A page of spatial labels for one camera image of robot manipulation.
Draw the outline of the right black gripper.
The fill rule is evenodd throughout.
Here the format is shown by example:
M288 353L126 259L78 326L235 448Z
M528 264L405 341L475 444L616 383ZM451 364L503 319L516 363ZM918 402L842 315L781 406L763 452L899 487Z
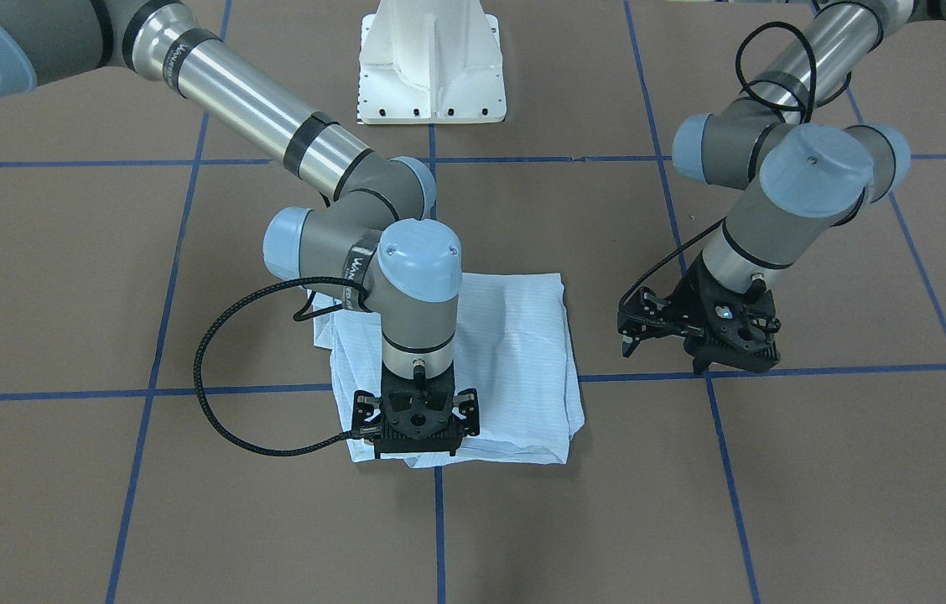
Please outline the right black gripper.
M407 379L382 369L381 394L354 394L354 437L366 440L380 459L384 454L456 456L465 437L481 434L476 388L456 390L454 368L427 377L417 367Z

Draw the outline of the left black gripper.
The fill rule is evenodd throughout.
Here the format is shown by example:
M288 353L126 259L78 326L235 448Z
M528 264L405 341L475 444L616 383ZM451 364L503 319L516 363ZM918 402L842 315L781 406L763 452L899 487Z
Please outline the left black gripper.
M772 370L781 360L775 341L780 328L763 274L756 273L735 292L715 279L702 258L693 261L668 297L635 287L617 313L624 357L642 341L679 336L696 375L714 363L751 373Z

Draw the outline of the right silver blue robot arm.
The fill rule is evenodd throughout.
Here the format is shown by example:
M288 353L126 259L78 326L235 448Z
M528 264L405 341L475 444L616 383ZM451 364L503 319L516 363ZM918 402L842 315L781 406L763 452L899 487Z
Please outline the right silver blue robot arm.
M309 188L161 84L107 69L0 101L0 471L105 469L192 400L210 320L266 283Z

